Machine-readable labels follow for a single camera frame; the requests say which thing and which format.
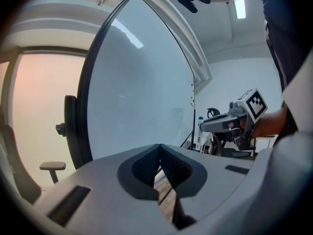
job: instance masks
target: whiteboard surface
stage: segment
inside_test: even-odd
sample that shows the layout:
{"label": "whiteboard surface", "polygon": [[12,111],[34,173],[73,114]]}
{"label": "whiteboard surface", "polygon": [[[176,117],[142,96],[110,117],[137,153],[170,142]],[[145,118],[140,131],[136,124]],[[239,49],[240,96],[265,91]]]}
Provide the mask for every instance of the whiteboard surface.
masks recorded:
{"label": "whiteboard surface", "polygon": [[104,38],[90,79],[93,159],[154,143],[181,146],[193,129],[193,82],[158,15],[143,0],[128,1]]}

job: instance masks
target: black chair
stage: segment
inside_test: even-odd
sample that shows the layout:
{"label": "black chair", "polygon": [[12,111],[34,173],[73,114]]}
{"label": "black chair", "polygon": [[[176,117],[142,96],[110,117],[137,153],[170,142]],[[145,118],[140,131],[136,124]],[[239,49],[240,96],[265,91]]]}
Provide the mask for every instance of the black chair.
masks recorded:
{"label": "black chair", "polygon": [[[10,164],[14,181],[22,198],[33,204],[41,195],[41,188],[31,178],[26,171],[21,158],[19,156],[14,132],[9,125],[4,124],[4,114],[0,106],[0,143],[6,153]],[[64,162],[45,162],[40,165],[40,170],[48,170],[50,172],[53,183],[58,182],[56,170],[65,170]]]}

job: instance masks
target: dark sleeve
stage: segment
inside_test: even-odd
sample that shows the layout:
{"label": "dark sleeve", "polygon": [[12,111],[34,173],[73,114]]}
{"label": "dark sleeve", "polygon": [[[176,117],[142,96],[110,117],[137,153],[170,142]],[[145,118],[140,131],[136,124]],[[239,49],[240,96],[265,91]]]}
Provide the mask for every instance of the dark sleeve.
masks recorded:
{"label": "dark sleeve", "polygon": [[268,37],[288,85],[313,45],[311,0],[262,0]]}

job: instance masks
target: black armrest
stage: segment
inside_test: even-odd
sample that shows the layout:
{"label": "black armrest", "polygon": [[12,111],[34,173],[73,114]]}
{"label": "black armrest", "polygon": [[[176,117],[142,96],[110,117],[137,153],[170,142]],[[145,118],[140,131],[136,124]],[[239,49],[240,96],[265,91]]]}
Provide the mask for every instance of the black armrest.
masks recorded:
{"label": "black armrest", "polygon": [[65,170],[67,164],[64,162],[44,162],[39,166],[40,170],[48,170],[52,178],[53,183],[58,182],[56,170]]}

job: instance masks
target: chair armrest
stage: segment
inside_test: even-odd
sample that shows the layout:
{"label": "chair armrest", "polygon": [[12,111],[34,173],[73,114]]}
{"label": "chair armrest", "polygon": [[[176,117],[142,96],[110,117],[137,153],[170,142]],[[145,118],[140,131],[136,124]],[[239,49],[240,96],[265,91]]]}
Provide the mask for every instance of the chair armrest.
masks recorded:
{"label": "chair armrest", "polygon": [[39,166],[40,170],[65,170],[67,164],[64,162],[44,162]]}

